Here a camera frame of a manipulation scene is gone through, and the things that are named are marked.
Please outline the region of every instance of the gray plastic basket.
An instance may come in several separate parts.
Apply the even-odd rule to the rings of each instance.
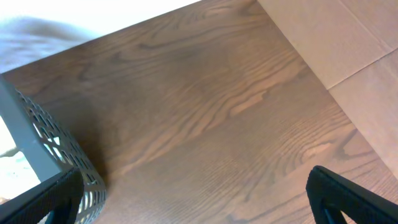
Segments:
[[[69,131],[1,75],[0,116],[41,182],[72,166],[80,169],[85,192],[75,223],[95,220],[106,200],[102,178]]]

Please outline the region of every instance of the wooden table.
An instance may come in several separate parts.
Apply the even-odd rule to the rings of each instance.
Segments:
[[[320,164],[398,183],[253,0],[203,0],[5,74],[109,189],[97,223],[311,223]]]

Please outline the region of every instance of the basket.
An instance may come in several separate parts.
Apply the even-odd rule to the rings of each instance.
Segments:
[[[105,184],[69,131],[1,76],[0,116],[41,182],[79,168],[85,192],[75,223],[95,220],[106,200]]]

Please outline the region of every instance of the black object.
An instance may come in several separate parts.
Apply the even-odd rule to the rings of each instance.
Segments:
[[[306,190],[317,224],[347,223],[341,211],[358,224],[398,223],[398,205],[322,166],[312,169]]]
[[[59,173],[20,196],[0,205],[1,224],[71,224],[83,196],[83,178],[76,168]]]

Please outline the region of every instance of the beige panel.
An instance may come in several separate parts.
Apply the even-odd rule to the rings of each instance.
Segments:
[[[398,178],[398,50],[330,93]]]
[[[327,89],[395,49],[388,44],[398,40],[398,30],[383,25],[398,10],[370,1],[259,0]],[[361,21],[368,12],[374,22]]]

